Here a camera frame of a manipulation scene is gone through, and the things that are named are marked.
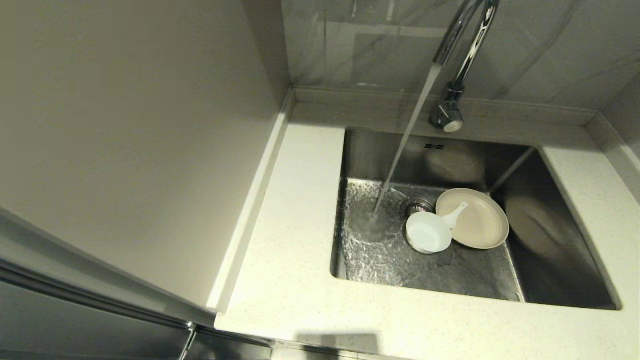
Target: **water stream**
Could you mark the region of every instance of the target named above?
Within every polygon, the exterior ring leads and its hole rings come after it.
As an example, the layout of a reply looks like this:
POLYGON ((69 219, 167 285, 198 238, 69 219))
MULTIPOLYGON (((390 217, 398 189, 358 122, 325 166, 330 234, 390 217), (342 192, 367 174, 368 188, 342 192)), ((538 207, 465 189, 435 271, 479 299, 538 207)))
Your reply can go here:
POLYGON ((424 102, 427 100, 427 96, 429 96, 429 92, 433 87, 433 84, 436 82, 438 75, 440 74, 440 70, 442 70, 442 65, 434 63, 431 66, 431 70, 429 71, 429 76, 427 77, 427 81, 424 83, 424 88, 422 89, 422 93, 420 93, 420 98, 418 99, 418 103, 415 105, 415 109, 413 109, 413 114, 411 115, 411 120, 409 120, 409 125, 406 127, 406 131, 400 141, 400 146, 398 147, 398 151, 396 153, 396 157, 394 158, 394 162, 391 164, 391 169, 389 170, 389 175, 380 189, 380 194, 378 195, 378 200, 376 201, 376 206, 373 208, 373 215, 376 214, 380 204, 382 203, 382 199, 384 198, 388 188, 389 183, 391 182, 391 178, 394 175, 394 171, 396 171, 396 165, 398 165, 398 161, 400 160, 400 156, 404 151, 404 147, 406 145, 407 140, 409 140, 409 135, 411 135, 411 130, 413 130, 413 126, 415 125, 415 121, 418 120, 418 116, 422 111, 422 107, 424 106, 424 102))

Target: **faucet spout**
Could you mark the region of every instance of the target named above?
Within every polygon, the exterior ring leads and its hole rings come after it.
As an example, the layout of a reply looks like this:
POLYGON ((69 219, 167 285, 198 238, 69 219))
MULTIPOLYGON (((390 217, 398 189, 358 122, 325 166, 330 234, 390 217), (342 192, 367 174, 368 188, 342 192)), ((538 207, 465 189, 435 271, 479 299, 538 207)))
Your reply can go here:
POLYGON ((473 64, 482 43, 484 42, 484 38, 486 34, 489 32, 489 27, 493 22, 493 18, 495 17, 495 12, 498 10, 499 0, 465 0, 462 5, 458 8, 456 15, 451 21, 451 25, 447 30, 442 42, 440 43, 440 47, 436 52, 435 57, 433 58, 433 62, 440 64, 442 66, 446 65, 449 59, 451 58, 451 54, 456 48, 456 45, 460 41, 462 33, 467 28, 471 18, 474 16, 476 11, 480 8, 480 6, 484 3, 484 9, 482 13, 482 17, 480 19, 480 24, 476 29, 476 35, 474 40, 471 42, 469 49, 467 51, 467 56, 460 64, 460 67, 456 73, 456 77, 447 84, 447 88, 445 89, 444 94, 442 95, 442 99, 438 103, 438 106, 432 111, 430 123, 431 125, 444 129, 447 132, 457 131, 463 125, 464 121, 462 121, 462 115, 458 110, 458 102, 462 97, 463 92, 465 91, 465 79, 471 69, 471 65, 473 64), (445 116, 445 111, 442 109, 455 109, 459 116, 448 117, 445 116))

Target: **sink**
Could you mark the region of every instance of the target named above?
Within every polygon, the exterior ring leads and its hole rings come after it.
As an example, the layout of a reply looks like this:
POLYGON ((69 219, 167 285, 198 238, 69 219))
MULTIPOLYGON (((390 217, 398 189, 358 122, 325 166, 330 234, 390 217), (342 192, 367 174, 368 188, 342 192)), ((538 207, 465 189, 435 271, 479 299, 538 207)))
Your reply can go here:
POLYGON ((347 131, 331 273, 385 286, 557 306, 616 310, 602 274, 545 162, 532 147, 411 136, 370 221, 401 135, 347 131), (505 211, 507 241, 490 250, 452 242, 413 250, 404 224, 440 194, 470 188, 505 211))

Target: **sink drain strainer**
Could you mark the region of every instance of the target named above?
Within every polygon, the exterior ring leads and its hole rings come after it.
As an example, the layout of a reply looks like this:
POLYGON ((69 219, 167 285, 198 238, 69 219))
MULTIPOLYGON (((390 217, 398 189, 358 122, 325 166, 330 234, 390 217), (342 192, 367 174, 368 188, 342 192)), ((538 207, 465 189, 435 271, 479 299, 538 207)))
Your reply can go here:
POLYGON ((400 206, 400 212, 402 216, 409 218, 419 212, 434 213, 435 207, 429 201, 418 197, 403 202, 402 206, 400 206))

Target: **speckled countertop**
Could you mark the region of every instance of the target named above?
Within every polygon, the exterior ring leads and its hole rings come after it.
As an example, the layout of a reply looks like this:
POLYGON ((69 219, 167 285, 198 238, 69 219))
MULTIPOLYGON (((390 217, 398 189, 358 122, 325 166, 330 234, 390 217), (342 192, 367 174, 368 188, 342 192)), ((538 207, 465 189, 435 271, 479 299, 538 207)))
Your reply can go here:
MULTIPOLYGON (((399 133, 392 110, 296 105, 225 314, 215 326, 408 359, 638 359, 640 206, 582 126, 470 117, 454 136, 536 146, 606 266, 620 311, 334 278, 344 128, 399 133)), ((435 135, 419 122, 415 135, 435 135)))

